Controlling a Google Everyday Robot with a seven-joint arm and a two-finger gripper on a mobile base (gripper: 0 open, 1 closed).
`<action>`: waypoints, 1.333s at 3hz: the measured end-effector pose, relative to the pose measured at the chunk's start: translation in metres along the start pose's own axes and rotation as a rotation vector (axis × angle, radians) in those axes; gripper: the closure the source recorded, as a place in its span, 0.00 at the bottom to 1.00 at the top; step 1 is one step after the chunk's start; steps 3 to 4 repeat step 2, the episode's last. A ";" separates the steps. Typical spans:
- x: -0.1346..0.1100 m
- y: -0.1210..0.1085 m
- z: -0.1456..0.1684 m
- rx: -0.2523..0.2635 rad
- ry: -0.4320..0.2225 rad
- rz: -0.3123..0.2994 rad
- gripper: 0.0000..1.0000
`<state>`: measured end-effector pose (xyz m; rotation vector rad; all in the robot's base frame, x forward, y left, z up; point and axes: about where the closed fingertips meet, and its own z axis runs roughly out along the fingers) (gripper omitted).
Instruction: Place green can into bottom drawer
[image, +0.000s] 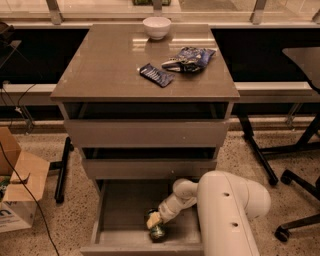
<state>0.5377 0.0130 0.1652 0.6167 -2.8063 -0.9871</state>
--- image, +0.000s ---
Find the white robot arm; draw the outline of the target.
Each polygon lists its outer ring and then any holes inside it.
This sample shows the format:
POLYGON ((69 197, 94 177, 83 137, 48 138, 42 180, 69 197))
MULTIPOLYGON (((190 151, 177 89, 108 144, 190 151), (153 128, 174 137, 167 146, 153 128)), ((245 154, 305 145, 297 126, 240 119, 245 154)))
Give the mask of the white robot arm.
POLYGON ((224 171, 205 173, 199 181, 178 179, 172 193, 147 215, 150 236, 179 213, 197 207, 204 256, 260 256, 249 221, 271 207, 267 189, 258 182, 224 171))

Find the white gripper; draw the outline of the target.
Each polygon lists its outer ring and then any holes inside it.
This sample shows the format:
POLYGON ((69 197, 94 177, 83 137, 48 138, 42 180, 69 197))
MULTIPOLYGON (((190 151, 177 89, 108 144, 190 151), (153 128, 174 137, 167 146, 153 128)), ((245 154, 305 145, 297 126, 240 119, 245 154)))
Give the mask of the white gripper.
POLYGON ((161 222, 167 223, 174 219, 184 208, 184 201, 176 196, 164 199, 159 207, 159 213, 151 213, 146 222, 147 228, 151 230, 161 222))

